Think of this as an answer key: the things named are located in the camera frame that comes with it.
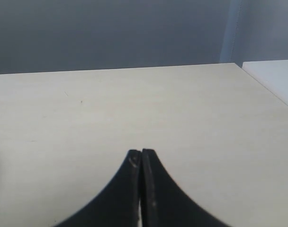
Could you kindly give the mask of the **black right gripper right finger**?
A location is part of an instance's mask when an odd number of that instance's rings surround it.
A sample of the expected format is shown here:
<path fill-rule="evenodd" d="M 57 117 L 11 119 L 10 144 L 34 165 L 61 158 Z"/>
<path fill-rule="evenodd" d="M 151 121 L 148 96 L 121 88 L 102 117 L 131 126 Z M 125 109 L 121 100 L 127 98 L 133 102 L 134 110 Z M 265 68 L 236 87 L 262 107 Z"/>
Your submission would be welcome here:
<path fill-rule="evenodd" d="M 171 178 L 153 149 L 142 150 L 143 227 L 226 227 Z"/>

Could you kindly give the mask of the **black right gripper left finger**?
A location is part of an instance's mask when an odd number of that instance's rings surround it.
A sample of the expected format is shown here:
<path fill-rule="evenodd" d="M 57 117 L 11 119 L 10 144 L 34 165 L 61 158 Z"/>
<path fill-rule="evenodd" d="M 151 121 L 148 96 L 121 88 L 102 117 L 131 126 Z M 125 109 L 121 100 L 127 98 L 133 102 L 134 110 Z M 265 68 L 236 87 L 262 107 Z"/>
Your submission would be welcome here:
<path fill-rule="evenodd" d="M 136 227 L 139 218 L 141 152 L 129 150 L 107 186 L 58 227 Z"/>

